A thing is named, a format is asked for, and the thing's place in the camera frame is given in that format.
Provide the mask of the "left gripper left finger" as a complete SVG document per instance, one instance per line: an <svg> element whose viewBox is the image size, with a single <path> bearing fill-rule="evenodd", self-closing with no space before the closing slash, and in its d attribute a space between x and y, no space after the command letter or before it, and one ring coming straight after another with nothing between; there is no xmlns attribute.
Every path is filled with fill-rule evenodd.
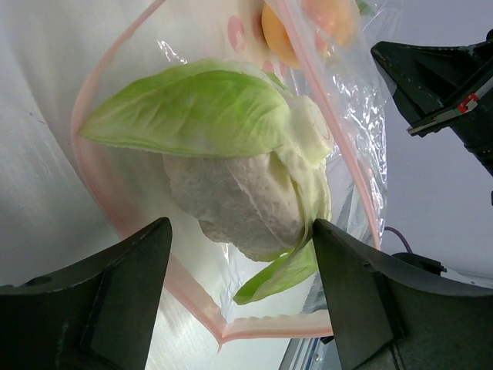
<svg viewBox="0 0 493 370"><path fill-rule="evenodd" d="M172 241L168 218L50 274L1 288L3 369L143 369Z"/></svg>

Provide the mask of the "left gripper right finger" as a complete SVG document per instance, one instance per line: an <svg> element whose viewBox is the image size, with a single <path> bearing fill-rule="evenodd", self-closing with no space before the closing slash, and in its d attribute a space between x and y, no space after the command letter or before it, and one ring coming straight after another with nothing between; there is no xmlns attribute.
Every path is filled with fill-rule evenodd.
<svg viewBox="0 0 493 370"><path fill-rule="evenodd" d="M326 220L313 242L344 369L490 369L492 291L388 255Z"/></svg>

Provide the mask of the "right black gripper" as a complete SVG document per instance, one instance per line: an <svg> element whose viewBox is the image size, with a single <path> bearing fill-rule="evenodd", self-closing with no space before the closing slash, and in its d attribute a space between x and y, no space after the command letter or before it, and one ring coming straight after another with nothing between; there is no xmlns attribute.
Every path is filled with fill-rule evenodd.
<svg viewBox="0 0 493 370"><path fill-rule="evenodd" d="M374 61L395 84L394 102L411 136L446 127L492 172L492 41L466 46L378 42Z"/></svg>

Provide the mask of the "fake round orange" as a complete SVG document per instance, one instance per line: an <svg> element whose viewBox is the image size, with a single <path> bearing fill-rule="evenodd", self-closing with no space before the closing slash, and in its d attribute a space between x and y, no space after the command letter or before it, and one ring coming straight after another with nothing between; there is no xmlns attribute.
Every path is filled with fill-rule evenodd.
<svg viewBox="0 0 493 370"><path fill-rule="evenodd" d="M302 1L300 13L310 30L302 39L313 41L324 60L338 59L336 48L349 46L357 34L360 11L354 1ZM270 51L283 64L300 69L287 29L267 3L263 5L261 26Z"/></svg>

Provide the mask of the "clear zip top bag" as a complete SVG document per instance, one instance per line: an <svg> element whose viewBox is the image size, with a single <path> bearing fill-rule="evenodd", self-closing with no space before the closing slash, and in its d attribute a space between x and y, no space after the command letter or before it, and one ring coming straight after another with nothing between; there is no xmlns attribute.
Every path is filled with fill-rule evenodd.
<svg viewBox="0 0 493 370"><path fill-rule="evenodd" d="M72 109L83 181L121 237L173 228L165 289L218 345L332 333L301 305L316 219L379 245L392 1L154 1Z"/></svg>

